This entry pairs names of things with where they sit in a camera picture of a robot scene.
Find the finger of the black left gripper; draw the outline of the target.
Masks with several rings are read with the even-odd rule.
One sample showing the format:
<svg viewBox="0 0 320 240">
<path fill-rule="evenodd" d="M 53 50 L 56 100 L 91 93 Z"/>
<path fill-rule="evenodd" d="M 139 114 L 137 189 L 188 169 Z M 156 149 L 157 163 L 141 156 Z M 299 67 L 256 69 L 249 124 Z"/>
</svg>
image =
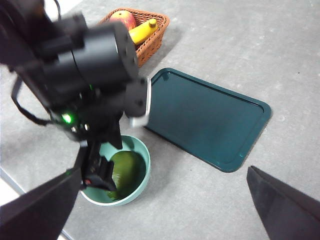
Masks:
<svg viewBox="0 0 320 240">
<path fill-rule="evenodd" d="M 97 187 L 106 191 L 114 192 L 117 190 L 116 184 L 113 180 L 114 162 L 107 160 L 105 157 L 101 158 L 98 167 Z"/>
</svg>

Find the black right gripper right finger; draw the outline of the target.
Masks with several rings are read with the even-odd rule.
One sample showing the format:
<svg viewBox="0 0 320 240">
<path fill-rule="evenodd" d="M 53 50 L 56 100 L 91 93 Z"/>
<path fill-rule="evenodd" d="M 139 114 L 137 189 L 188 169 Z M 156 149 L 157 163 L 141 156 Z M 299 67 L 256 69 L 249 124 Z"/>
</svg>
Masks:
<svg viewBox="0 0 320 240">
<path fill-rule="evenodd" d="M 250 166 L 247 184 L 271 240 L 318 240 L 320 202 L 261 169 Z"/>
</svg>

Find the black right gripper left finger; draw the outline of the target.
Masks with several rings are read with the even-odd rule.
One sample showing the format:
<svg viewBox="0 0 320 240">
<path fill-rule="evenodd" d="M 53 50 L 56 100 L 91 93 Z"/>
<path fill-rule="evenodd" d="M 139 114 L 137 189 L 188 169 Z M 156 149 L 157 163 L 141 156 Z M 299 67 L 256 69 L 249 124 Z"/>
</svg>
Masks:
<svg viewBox="0 0 320 240">
<path fill-rule="evenodd" d="M 56 240 L 81 188 L 81 170 L 71 168 L 0 207 L 2 240 Z"/>
</svg>

